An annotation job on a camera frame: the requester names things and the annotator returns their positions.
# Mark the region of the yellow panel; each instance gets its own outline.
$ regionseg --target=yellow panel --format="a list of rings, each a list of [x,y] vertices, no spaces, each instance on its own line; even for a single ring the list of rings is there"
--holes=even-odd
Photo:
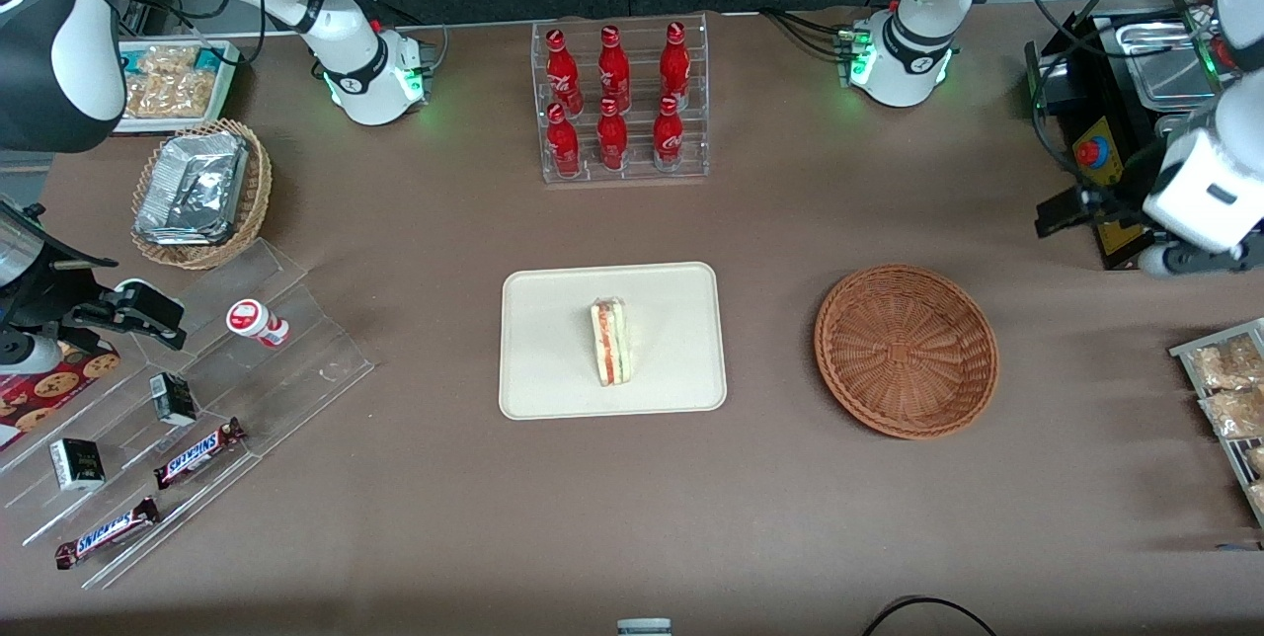
[[[1074,150],[1078,149],[1078,147],[1083,144],[1083,142],[1092,140],[1093,138],[1097,137],[1105,138],[1106,142],[1109,142],[1110,144],[1110,152],[1106,158],[1106,164],[1101,164],[1101,168],[1097,169],[1088,169],[1087,167],[1082,167],[1081,171],[1085,173],[1085,176],[1087,176],[1093,182],[1097,182],[1102,187],[1110,187],[1115,185],[1115,182],[1119,182],[1120,173],[1124,173],[1124,163],[1122,161],[1119,159],[1119,152],[1116,152],[1115,147],[1115,138],[1111,137],[1110,123],[1106,123],[1105,118],[1098,120],[1097,124],[1093,124],[1092,128],[1088,128],[1088,131],[1083,133],[1083,135],[1079,137],[1078,140],[1076,140],[1076,145],[1072,147],[1071,153],[1072,158],[1074,158]],[[1140,239],[1143,235],[1145,235],[1145,228],[1141,226],[1124,228],[1119,225],[1119,221],[1111,221],[1110,224],[1097,224],[1096,226],[1097,226],[1097,238],[1101,239],[1102,249],[1106,252],[1106,255],[1119,252],[1125,245],[1129,245],[1134,240]]]

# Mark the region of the brown basket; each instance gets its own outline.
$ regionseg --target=brown basket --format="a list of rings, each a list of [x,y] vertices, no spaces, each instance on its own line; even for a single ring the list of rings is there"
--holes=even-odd
[[[135,231],[131,231],[131,242],[149,260],[166,266],[178,266],[186,271],[206,271],[233,260],[259,236],[263,217],[268,214],[268,193],[272,191],[272,162],[268,159],[268,150],[263,149],[259,138],[249,128],[233,120],[198,124],[197,128],[176,133],[176,137],[210,135],[210,133],[235,133],[250,145],[250,158],[245,164],[245,181],[241,182],[241,196],[238,201],[234,224],[236,230],[221,245],[157,245],[143,240]],[[149,191],[149,177],[153,176],[159,152],[162,152],[162,147],[158,147],[149,156],[149,164],[145,164],[145,171],[140,172],[140,182],[137,185],[135,193],[131,195],[131,214],[140,212],[140,204],[144,202],[145,191]]]
[[[996,391],[996,338],[947,277],[878,266],[844,277],[817,315],[817,364],[871,429],[935,439],[969,426]]]

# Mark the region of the red bottle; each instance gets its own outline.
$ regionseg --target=red bottle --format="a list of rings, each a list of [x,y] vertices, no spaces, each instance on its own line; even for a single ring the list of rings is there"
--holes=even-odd
[[[680,167],[680,143],[685,126],[676,114],[676,99],[664,96],[659,101],[659,119],[653,121],[653,164],[659,172],[675,172]]]
[[[662,95],[676,99],[676,110],[689,106],[689,49],[685,47],[685,25],[672,20],[667,25],[667,47],[659,59]]]
[[[554,90],[554,96],[564,106],[568,118],[584,110],[584,94],[579,92],[579,66],[566,51],[566,37],[559,29],[551,29],[545,34],[545,46],[549,47],[549,83]]]
[[[619,113],[627,113],[632,106],[632,66],[619,44],[619,29],[614,25],[602,28],[602,56],[597,59],[597,68],[602,72],[602,95],[614,99]]]
[[[628,126],[619,115],[614,99],[602,99],[602,119],[597,123],[597,139],[602,144],[602,164],[611,172],[623,169],[628,150]]]
[[[574,124],[566,120],[561,104],[549,104],[549,153],[561,177],[579,173],[579,135]]]

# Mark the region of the brown tablecloth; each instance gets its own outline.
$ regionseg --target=brown tablecloth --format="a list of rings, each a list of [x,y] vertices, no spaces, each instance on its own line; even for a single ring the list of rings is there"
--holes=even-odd
[[[1023,113],[1038,14],[977,6],[913,110],[767,20],[709,24],[712,177],[613,190],[541,182],[528,25],[456,29],[432,105],[379,129],[270,38],[226,110],[276,164],[264,235],[380,365],[105,592],[5,535],[0,617],[25,621],[0,631],[834,635],[924,593],[1002,633],[1259,633],[1264,554],[1212,551],[1259,534],[1165,348],[1264,315],[1264,276],[1157,282],[1100,271],[1083,228],[1035,239],[1069,183]],[[47,221],[123,260],[102,281],[177,291],[193,276],[128,236],[154,144],[59,158]],[[719,278],[723,407],[501,415],[511,272],[676,260]],[[817,374],[818,303],[887,262],[952,277],[996,329],[999,393],[958,435],[878,436]],[[971,632],[925,609],[887,632]]]

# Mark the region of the small black box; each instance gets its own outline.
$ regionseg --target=small black box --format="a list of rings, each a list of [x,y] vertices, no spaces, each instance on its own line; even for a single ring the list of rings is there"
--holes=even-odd
[[[176,426],[188,426],[197,421],[197,407],[188,383],[169,372],[149,379],[149,396],[154,401],[158,421]]]
[[[105,486],[105,467],[96,444],[81,439],[59,439],[48,445],[53,470],[62,491],[83,491]]]

